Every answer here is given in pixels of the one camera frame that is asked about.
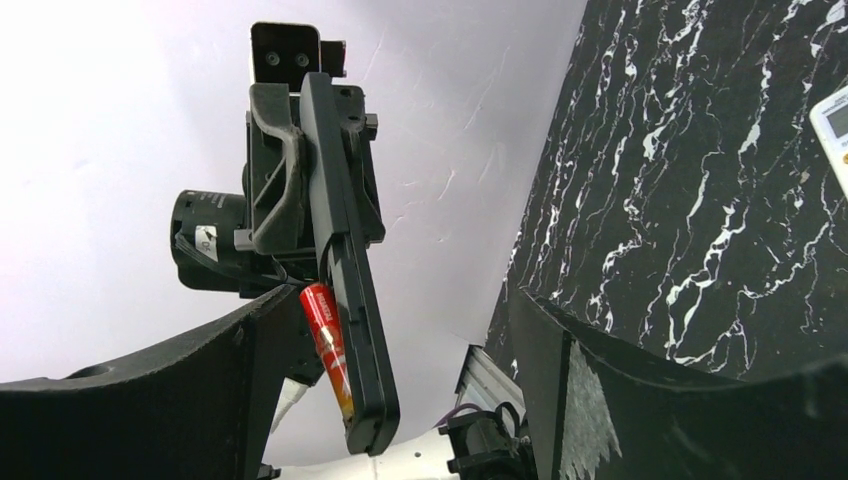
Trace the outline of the beige remote control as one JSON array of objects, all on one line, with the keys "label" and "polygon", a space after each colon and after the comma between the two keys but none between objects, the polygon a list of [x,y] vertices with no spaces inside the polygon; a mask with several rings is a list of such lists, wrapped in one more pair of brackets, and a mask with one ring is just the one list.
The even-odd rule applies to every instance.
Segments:
[{"label": "beige remote control", "polygon": [[817,103],[809,113],[816,136],[847,197],[847,91],[846,86]]}]

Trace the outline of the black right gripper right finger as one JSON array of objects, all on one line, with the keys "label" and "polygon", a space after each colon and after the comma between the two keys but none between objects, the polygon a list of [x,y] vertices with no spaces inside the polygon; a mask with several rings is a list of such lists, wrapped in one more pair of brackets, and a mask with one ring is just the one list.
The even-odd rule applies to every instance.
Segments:
[{"label": "black right gripper right finger", "polygon": [[847,358],[743,382],[660,358],[521,290],[508,302],[542,479],[843,479]]}]

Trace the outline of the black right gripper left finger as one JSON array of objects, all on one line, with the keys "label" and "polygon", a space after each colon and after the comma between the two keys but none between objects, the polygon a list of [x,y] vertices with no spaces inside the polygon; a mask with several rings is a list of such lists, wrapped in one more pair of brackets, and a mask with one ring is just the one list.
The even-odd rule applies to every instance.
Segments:
[{"label": "black right gripper left finger", "polygon": [[1,387],[5,479],[254,479],[285,379],[321,375],[299,292],[63,379]]}]

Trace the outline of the black cylindrical remote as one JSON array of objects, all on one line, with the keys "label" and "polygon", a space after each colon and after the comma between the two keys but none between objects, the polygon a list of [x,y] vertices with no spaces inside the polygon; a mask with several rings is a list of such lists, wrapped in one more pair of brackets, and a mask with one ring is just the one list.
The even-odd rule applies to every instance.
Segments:
[{"label": "black cylindrical remote", "polygon": [[300,121],[313,165],[308,194],[319,277],[334,291],[354,403],[346,446],[376,457],[395,437],[400,403],[344,147],[340,96],[329,75],[308,73]]}]

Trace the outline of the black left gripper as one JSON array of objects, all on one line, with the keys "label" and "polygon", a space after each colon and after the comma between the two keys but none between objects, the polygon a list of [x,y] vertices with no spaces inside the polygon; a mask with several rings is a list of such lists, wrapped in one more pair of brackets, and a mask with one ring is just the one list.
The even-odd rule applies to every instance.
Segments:
[{"label": "black left gripper", "polygon": [[[386,228],[371,149],[378,116],[366,112],[358,86],[335,85],[334,95],[365,242],[381,243]],[[286,254],[298,248],[307,203],[305,137],[292,120],[289,88],[255,83],[249,100],[246,194],[252,232],[247,200],[231,193],[185,190],[170,223],[171,255],[181,284],[242,299],[318,279],[312,248]]]}]

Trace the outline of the red orange battery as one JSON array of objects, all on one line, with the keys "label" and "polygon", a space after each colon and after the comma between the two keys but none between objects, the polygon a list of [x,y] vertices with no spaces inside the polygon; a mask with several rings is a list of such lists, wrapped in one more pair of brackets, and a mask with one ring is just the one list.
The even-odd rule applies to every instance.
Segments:
[{"label": "red orange battery", "polygon": [[316,353],[328,375],[342,420],[348,425],[354,415],[345,346],[340,316],[333,290],[323,283],[313,283],[299,295],[305,311]]}]

